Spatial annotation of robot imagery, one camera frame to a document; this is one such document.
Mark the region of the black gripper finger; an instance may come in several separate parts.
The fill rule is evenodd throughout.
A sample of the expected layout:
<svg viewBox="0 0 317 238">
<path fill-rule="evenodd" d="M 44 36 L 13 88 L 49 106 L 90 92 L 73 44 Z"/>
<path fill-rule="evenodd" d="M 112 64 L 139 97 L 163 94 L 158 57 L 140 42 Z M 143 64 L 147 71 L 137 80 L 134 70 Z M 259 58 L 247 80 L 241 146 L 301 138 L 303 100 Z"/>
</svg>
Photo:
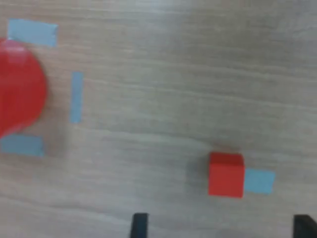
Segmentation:
<svg viewBox="0 0 317 238">
<path fill-rule="evenodd" d="M 132 217 L 130 238 L 148 237 L 148 213 L 135 213 Z"/>
<path fill-rule="evenodd" d="M 293 238 L 317 238 L 316 221 L 307 214 L 294 215 Z"/>
</svg>

